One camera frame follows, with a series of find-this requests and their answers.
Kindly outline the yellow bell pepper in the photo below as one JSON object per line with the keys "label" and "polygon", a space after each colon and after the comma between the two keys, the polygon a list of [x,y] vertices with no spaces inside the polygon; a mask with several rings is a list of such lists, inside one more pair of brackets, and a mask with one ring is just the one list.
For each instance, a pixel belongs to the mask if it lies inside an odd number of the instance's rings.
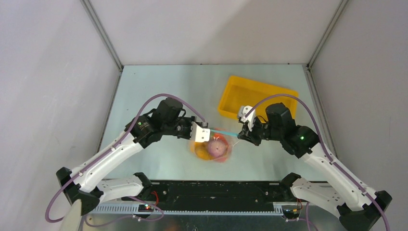
{"label": "yellow bell pepper", "polygon": [[194,152],[200,159],[211,160],[211,155],[208,153],[207,148],[204,146],[195,146]]}

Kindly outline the purple onion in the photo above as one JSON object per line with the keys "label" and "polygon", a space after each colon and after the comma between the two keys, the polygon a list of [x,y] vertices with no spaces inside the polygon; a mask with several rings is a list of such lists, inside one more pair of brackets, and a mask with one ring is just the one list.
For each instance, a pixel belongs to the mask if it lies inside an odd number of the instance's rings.
{"label": "purple onion", "polygon": [[218,158],[228,152],[228,144],[222,140],[212,140],[208,142],[207,151],[212,157]]}

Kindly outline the clear zip top bag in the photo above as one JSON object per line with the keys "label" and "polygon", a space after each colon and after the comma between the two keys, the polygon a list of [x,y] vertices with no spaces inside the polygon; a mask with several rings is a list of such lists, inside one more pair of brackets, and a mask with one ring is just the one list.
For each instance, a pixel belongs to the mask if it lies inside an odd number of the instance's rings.
{"label": "clear zip top bag", "polygon": [[238,134],[222,128],[211,128],[209,141],[190,142],[190,152],[197,158],[207,162],[226,162],[233,147],[239,142]]}

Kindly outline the red carrot with leaves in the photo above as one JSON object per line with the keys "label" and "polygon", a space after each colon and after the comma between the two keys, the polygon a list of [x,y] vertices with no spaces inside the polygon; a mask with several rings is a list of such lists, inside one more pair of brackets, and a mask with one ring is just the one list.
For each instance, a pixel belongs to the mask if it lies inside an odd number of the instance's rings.
{"label": "red carrot with leaves", "polygon": [[213,160],[225,162],[230,154],[230,146],[224,136],[216,134],[208,144],[208,152]]}

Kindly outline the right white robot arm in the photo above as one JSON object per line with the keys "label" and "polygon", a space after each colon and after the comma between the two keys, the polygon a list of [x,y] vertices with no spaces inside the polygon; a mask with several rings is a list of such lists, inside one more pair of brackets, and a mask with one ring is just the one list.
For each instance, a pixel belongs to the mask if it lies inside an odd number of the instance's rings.
{"label": "right white robot arm", "polygon": [[279,141],[288,154],[323,174],[330,185],[319,186],[290,173],[280,181],[282,199],[310,202],[337,217],[348,231],[369,231],[389,206],[391,195],[364,184],[328,150],[315,131],[297,125],[284,104],[269,105],[266,115],[266,122],[261,122],[254,108],[242,106],[238,119],[243,127],[238,138],[256,146],[263,140]]}

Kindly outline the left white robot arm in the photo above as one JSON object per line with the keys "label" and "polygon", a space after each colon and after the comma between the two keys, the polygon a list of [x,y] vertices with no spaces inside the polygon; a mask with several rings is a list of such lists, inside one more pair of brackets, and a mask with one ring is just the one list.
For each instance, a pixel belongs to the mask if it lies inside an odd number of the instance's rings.
{"label": "left white robot arm", "polygon": [[82,216],[106,201],[125,197],[143,201],[149,199],[152,183],[144,173],[115,180],[105,180],[105,177],[163,136],[201,143],[210,140],[210,129],[204,118],[198,122],[198,113],[187,117],[184,107],[192,110],[190,105],[180,98],[168,94],[163,96],[165,99],[149,112],[144,113],[140,109],[120,135],[91,159],[74,169],[63,167],[56,172],[68,202],[81,202]]}

